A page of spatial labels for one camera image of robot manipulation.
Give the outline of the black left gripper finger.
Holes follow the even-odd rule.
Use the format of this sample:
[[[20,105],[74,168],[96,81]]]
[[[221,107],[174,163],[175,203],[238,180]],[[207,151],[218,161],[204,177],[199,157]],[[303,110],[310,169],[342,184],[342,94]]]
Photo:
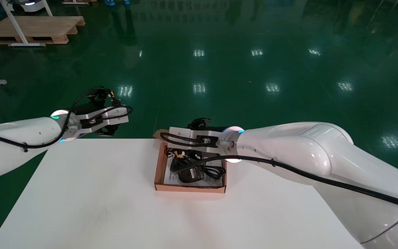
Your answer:
[[[110,89],[104,87],[94,87],[76,100],[76,112],[94,112],[106,108],[106,100],[110,98],[111,106],[120,106],[121,102],[115,97],[115,94]],[[87,103],[79,104],[81,99],[86,98]]]
[[[113,137],[119,126],[105,126],[95,131],[95,134],[100,137]]]

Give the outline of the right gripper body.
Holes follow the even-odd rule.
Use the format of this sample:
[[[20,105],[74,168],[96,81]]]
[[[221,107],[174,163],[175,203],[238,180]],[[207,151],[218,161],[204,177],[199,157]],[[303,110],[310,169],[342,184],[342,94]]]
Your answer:
[[[221,150],[228,127],[202,127],[191,130],[178,127],[169,129],[169,148],[183,150]]]

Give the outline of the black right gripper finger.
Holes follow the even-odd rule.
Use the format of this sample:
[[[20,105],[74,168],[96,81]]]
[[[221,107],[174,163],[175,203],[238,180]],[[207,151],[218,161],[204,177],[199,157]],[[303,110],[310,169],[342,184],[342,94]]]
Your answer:
[[[199,160],[199,152],[194,150],[183,150],[172,148],[171,149],[172,160]]]
[[[211,120],[209,118],[197,118],[187,125],[190,130],[210,130]]]

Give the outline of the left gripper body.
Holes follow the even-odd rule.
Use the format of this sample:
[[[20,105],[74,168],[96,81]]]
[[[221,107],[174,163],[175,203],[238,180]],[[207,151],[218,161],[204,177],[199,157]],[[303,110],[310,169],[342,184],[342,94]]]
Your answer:
[[[76,133],[93,133],[101,129],[117,129],[123,123],[128,123],[130,107],[119,104],[102,109],[97,109],[84,114],[75,113],[71,118],[75,123],[71,125]]]

